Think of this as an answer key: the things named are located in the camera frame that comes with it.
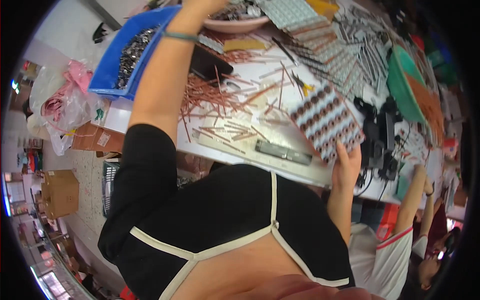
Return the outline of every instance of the yellow-handled pliers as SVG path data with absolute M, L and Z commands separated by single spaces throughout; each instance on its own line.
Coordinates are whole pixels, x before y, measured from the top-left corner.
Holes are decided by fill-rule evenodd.
M 303 91 L 303 95 L 305 97 L 308 96 L 308 91 L 311 91 L 313 92 L 315 89 L 313 88 L 313 86 L 311 85 L 308 85 L 308 84 L 305 84 L 305 82 L 303 82 L 298 76 L 296 76 L 293 72 L 292 72 L 292 76 L 293 76 L 293 79 L 295 80 L 295 82 L 299 85 L 299 87 L 302 89 Z

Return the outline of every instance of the pink bowl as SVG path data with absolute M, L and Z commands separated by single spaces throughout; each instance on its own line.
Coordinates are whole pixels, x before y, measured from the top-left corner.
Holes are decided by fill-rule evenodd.
M 218 21 L 206 19 L 204 26 L 210 30 L 223 33 L 247 33 L 268 23 L 267 16 L 245 21 Z

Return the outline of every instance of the white sticker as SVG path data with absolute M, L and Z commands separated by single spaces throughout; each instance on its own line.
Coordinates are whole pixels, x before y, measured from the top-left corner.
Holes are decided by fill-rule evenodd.
M 105 145 L 108 143 L 109 139 L 110 139 L 110 134 L 102 132 L 102 135 L 98 139 L 97 145 L 105 147 Z

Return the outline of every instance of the white shirt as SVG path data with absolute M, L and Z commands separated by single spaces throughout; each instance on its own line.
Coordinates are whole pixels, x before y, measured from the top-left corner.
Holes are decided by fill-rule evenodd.
M 40 125 L 40 118 L 33 114 L 27 119 L 27 129 L 28 133 L 34 137 L 40 138 L 42 140 L 49 141 L 50 133 L 48 133 L 47 128 L 44 125 Z
M 381 242 L 365 224 L 353 224 L 348 255 L 355 284 L 370 293 L 396 300 L 407 280 L 410 253 L 425 256 L 428 238 L 412 246 L 412 227 Z

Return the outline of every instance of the plastic bag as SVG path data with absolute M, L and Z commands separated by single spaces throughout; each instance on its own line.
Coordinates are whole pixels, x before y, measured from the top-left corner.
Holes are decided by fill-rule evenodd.
M 75 130 L 95 118 L 103 105 L 97 94 L 86 92 L 89 70 L 79 66 L 72 60 L 65 72 L 42 67 L 30 95 L 31 110 L 41 116 L 38 125 L 46 127 L 59 156 L 72 145 Z
M 73 143 L 75 130 L 94 119 L 103 107 L 102 99 L 88 93 L 94 70 L 117 32 L 94 44 L 85 33 L 80 33 L 73 59 L 62 68 L 43 66 L 30 94 L 30 108 L 37 116 L 38 126 L 45 126 L 51 137 L 53 150 L 65 154 Z

